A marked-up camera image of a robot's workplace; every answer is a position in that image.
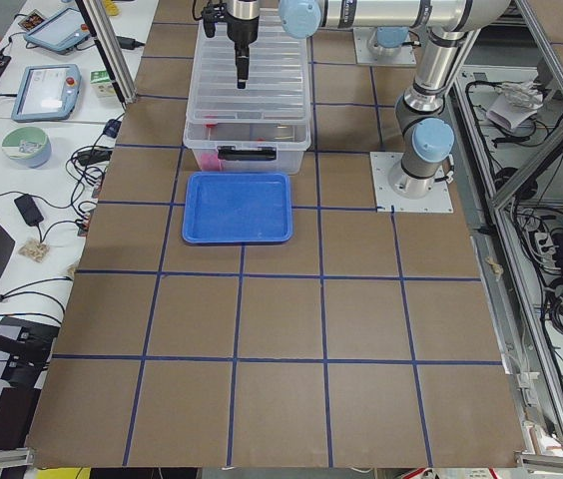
blue tray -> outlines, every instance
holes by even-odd
[[[191,175],[182,237],[187,242],[206,244],[288,241],[292,237],[288,175]]]

blue joint cap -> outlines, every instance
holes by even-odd
[[[420,122],[412,134],[415,153],[427,163],[441,163],[454,146],[454,132],[438,118],[427,118]]]
[[[293,38],[314,35],[321,23],[321,10],[316,0],[280,0],[283,29]]]
[[[397,48],[408,40],[408,27],[377,28],[377,44],[383,48]]]

clear plastic bin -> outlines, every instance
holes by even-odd
[[[275,10],[262,10],[244,90],[235,47],[218,25],[200,25],[184,144],[203,171],[296,173],[310,146],[310,83],[305,40],[286,34]]]

white desk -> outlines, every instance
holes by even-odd
[[[121,13],[119,16],[111,18],[116,33],[146,42],[157,4],[158,0],[136,0],[118,4]],[[65,6],[66,4],[59,0],[29,0],[21,12],[29,13],[33,9],[38,9],[43,14],[50,16]],[[4,38],[7,39],[9,35],[19,31],[21,31],[20,27],[17,22],[14,22]],[[0,147],[0,193],[12,190],[21,191],[41,196],[54,205],[68,205],[71,192],[75,187],[75,180],[66,173],[65,162],[73,151],[92,144],[102,132],[102,125],[110,118],[119,116],[123,110],[117,98],[98,98],[88,85],[89,73],[93,70],[104,69],[96,48],[61,56],[42,48],[26,49],[22,35],[15,36],[13,40],[13,45],[6,51],[13,57],[13,60],[0,79],[0,93],[17,92],[24,69],[30,65],[75,63],[79,66],[86,82],[69,121],[35,124],[49,136],[53,153],[48,163],[38,169],[27,169],[6,158]],[[91,42],[92,40],[89,40],[85,45],[89,45]],[[124,52],[133,76],[137,73],[141,55],[142,49]],[[10,120],[12,109],[13,99],[0,99],[0,145],[7,133],[21,126]],[[100,144],[113,146],[113,141],[104,138]],[[80,199],[89,199],[90,193],[89,189]],[[51,247],[51,250],[43,262],[36,263],[18,254],[17,249],[28,238],[36,238],[37,231],[27,227],[22,221],[13,204],[15,197],[16,195],[10,195],[0,198],[0,225],[16,242],[15,251],[0,280],[0,292],[39,279],[66,275],[68,268],[79,260],[84,247],[84,240],[77,237],[77,229],[66,224],[55,227],[49,234],[46,244]],[[43,231],[46,229],[45,227],[54,222],[73,220],[76,217],[71,210],[52,209],[39,201],[36,204],[45,218],[41,224]],[[46,292],[66,304],[71,285],[72,283],[69,281],[58,281],[37,285],[31,289]],[[57,304],[39,296],[24,295],[0,303],[0,314],[21,311],[46,313],[59,319],[62,318]],[[32,316],[24,318],[53,324],[53,321],[48,319]],[[38,384],[41,384],[43,379],[44,373]]]

white mounting plate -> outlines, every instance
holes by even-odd
[[[370,153],[377,211],[390,213],[394,209],[405,213],[454,213],[446,182],[435,183],[430,193],[420,200],[404,198],[392,189],[388,183],[388,173],[395,163],[401,161],[402,156],[403,153],[396,152]],[[437,177],[444,176],[443,169],[439,168]]]
[[[373,65],[377,67],[413,67],[417,64],[412,47],[401,47],[401,51],[393,57],[376,57],[368,50],[368,38],[372,28],[356,27],[352,29],[354,50],[357,54],[357,64]]]

